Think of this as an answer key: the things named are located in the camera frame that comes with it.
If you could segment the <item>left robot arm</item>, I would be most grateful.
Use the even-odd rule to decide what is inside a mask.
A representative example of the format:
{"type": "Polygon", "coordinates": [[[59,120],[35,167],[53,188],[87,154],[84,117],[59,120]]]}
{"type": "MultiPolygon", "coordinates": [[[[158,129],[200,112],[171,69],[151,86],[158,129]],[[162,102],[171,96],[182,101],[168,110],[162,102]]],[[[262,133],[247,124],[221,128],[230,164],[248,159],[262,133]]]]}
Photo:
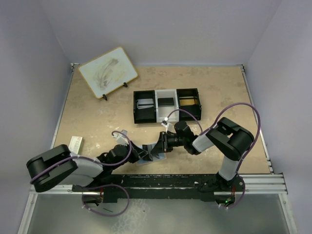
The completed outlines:
{"type": "Polygon", "coordinates": [[[148,146],[116,145],[95,158],[76,155],[62,144],[26,163],[36,192],[46,192],[57,185],[99,186],[113,170],[125,163],[149,159],[148,146]]]}

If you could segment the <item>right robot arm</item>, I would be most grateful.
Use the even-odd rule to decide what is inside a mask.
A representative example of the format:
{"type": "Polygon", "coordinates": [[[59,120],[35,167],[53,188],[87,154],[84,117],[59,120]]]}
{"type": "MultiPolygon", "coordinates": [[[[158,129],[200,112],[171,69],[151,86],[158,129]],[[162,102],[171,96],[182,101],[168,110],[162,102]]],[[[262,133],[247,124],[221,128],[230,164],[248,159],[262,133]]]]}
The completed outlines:
{"type": "Polygon", "coordinates": [[[217,174],[225,181],[231,181],[237,175],[239,161],[254,142],[251,132],[226,117],[221,118],[215,127],[201,135],[195,135],[185,121],[177,122],[174,129],[175,133],[160,132],[150,154],[155,156],[182,146],[189,154],[198,155],[215,146],[224,155],[217,174]]]}

